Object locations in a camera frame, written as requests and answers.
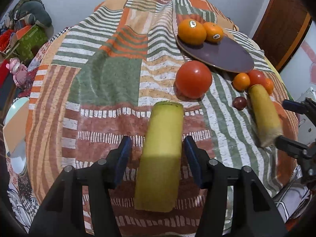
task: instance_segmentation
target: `brown wooden door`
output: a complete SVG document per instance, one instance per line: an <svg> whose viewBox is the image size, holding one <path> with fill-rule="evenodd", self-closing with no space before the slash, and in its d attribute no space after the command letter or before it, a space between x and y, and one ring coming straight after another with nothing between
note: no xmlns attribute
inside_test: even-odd
<svg viewBox="0 0 316 237"><path fill-rule="evenodd" d="M270 0L253 40L280 70L301 44L311 17L300 0Z"/></svg>

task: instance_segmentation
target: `striped tablecloth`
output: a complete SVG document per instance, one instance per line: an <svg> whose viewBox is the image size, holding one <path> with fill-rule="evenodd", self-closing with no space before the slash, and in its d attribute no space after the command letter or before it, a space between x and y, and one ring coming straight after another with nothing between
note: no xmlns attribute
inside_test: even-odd
<svg viewBox="0 0 316 237"><path fill-rule="evenodd" d="M175 42L179 22L187 18L219 24L249 52L255 68L274 81L271 99L284 134L296 140L297 118L283 110L281 104L288 95L265 62L264 52L256 50L208 1L106 0L50 45L35 77L26 149L28 175L39 203L63 167L90 166L128 135L132 155L122 184L110 193L121 233L195 233L206 190L194 184L184 155L174 209L169 213L134 209L135 178L147 124L152 106L161 100L183 104L183 138L191 135L211 158L229 167L250 165L271 196L288 182L294 160L275 147L260 148L250 109L237 111L232 107L236 96L245 96L232 87L234 75L212 68L213 83L201 100L175 94L176 72L190 60ZM229 188L225 228L231 225L232 202ZM86 229L92 232L86 188L83 208Z"/></svg>

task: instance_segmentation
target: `pink toy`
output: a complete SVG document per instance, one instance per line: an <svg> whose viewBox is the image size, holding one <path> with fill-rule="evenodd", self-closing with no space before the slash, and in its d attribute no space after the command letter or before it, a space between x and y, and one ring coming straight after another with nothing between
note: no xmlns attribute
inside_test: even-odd
<svg viewBox="0 0 316 237"><path fill-rule="evenodd" d="M26 81L27 67L20 64L20 60L18 58L11 58L10 64L7 63L6 67L10 70L10 73L13 74L13 81L15 85L22 89Z"/></svg>

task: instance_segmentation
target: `large red tomato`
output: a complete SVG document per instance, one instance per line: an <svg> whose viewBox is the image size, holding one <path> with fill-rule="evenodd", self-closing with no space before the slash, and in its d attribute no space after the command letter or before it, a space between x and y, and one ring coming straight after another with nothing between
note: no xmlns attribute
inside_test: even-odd
<svg viewBox="0 0 316 237"><path fill-rule="evenodd" d="M263 74L262 71L253 69L248 72L248 76L250 78L250 86L254 85L263 85L265 86L266 80L265 80L265 75Z"/></svg>
<svg viewBox="0 0 316 237"><path fill-rule="evenodd" d="M188 61L179 68L175 84L183 95L197 99L211 86L212 74L204 63Z"/></svg>

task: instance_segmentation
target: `orange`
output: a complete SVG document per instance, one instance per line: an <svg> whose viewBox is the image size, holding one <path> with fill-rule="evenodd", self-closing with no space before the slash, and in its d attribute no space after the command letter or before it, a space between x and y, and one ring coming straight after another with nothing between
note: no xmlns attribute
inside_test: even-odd
<svg viewBox="0 0 316 237"><path fill-rule="evenodd" d="M206 30L196 20L186 19L182 20L178 26L178 36L187 44L200 45L206 39Z"/></svg>
<svg viewBox="0 0 316 237"><path fill-rule="evenodd" d="M267 90L268 94L271 95L274 88L273 81L270 78L266 78L264 87Z"/></svg>
<svg viewBox="0 0 316 237"><path fill-rule="evenodd" d="M239 73L233 80L233 87L238 91L244 91L250 85L250 78L246 73Z"/></svg>
<svg viewBox="0 0 316 237"><path fill-rule="evenodd" d="M206 40L209 42L219 42L224 36L223 29L213 22L205 22L203 27L206 30Z"/></svg>

